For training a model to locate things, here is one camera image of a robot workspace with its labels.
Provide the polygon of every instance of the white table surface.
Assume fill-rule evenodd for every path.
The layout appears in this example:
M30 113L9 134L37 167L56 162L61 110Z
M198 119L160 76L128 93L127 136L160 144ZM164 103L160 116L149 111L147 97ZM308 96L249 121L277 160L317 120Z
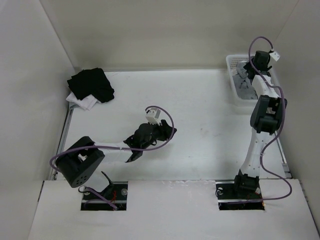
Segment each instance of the white table surface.
M67 181L46 181L29 240L318 240L298 180L292 195L263 210L220 211L214 181L129 181L126 211L80 211L82 195ZM288 192L260 180L264 197Z
M173 117L177 133L162 149L132 163L103 163L113 181L228 180L244 162L251 140L250 115L238 114L226 70L107 72L115 98L90 111L76 108L65 141L83 136L118 143L146 122L145 107L158 105ZM164 113L161 119L169 119ZM285 177L277 143L267 149L267 169ZM273 178L261 170L261 179Z

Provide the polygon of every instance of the rectangular opening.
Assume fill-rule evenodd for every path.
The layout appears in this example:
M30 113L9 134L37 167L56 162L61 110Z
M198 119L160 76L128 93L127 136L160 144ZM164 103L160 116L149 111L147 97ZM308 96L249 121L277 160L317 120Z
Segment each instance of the rectangular opening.
M219 210L265 210L263 201L236 203L246 200L261 199L261 193L236 192L233 181L217 182L215 186L215 195L218 198Z
M107 200L117 206L117 211L127 210L128 182L114 182L114 187ZM93 193L83 193L81 201L81 211L114 211L108 203L102 201Z

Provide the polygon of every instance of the small screw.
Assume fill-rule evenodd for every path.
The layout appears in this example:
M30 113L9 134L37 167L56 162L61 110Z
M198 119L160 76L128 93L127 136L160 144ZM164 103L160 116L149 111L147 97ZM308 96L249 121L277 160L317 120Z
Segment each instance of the small screw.
M122 196L128 195L128 190L125 189L125 188L123 188L123 189L121 190L121 195L122 195Z
M215 195L218 197L218 195L223 195L224 193L222 192L224 189L222 187L218 187L217 190L215 191Z

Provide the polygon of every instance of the folded clothes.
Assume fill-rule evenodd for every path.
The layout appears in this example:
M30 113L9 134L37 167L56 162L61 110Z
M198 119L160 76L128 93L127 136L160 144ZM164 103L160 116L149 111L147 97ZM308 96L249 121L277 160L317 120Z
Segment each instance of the folded clothes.
M70 90L78 100L92 95L101 103L114 99L115 90L111 87L104 71L101 68L83 70L67 81Z
M96 103L101 103L99 100L97 100L92 94L89 96L86 96L84 99L80 100L77 99L75 94L71 92L69 96L66 98L66 100L70 103L75 103L79 107L81 107L83 110L90 110Z
M236 66L237 74L232 76L236 94L241 99L256 100L258 99L258 95L249 78L247 77L248 73L247 70L244 69L245 65L245 61L238 62Z

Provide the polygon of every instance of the white cloth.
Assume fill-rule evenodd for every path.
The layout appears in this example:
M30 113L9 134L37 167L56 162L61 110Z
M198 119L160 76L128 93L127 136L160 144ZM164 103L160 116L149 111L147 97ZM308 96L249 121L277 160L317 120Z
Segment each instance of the white cloth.
M90 110L96 103L101 103L98 99L96 99L93 95L89 95L85 97L83 100L77 99L77 97L74 95L73 92L69 94L69 96L66 98L68 102L75 103L79 107L81 107L84 110Z

